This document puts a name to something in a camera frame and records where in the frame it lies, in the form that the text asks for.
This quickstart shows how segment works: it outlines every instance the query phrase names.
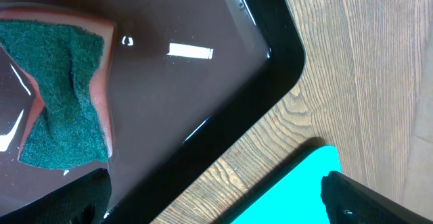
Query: sponge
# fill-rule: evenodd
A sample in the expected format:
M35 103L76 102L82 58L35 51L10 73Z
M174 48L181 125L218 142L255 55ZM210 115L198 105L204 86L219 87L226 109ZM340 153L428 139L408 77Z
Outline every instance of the sponge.
M73 25L0 20L0 45L35 79L45 102L20 162L45 169L106 162L104 132L89 94L104 39Z

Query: black object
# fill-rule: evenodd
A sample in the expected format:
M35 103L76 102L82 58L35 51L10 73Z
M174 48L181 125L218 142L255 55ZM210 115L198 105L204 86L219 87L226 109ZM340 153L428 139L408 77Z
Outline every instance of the black object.
M101 223L110 196L110 176L106 169L97 169L0 217L0 223Z
M433 223L341 173L332 171L321 185L322 201L332 224Z
M304 49L285 0L246 0L271 48L269 65L114 207L104 223L149 223L298 81Z

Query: wet surface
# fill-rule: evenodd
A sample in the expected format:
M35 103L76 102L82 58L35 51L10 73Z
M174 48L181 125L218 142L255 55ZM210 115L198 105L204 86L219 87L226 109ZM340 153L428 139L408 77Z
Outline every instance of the wet surface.
M17 1L69 7L118 24L108 82L114 143L108 164L68 172L20 164L25 110L16 136L0 152L0 215L99 167L109 170L114 206L267 60L268 48L242 0L0 0ZM7 98L0 102L0 135L32 101L8 63L0 56L0 99Z

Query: wood grain surface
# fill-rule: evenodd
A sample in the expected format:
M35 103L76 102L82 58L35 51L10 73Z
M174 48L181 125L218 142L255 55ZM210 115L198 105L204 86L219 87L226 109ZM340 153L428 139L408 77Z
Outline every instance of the wood grain surface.
M209 223L304 141L401 203L433 0L287 0L306 51L299 83L154 223Z

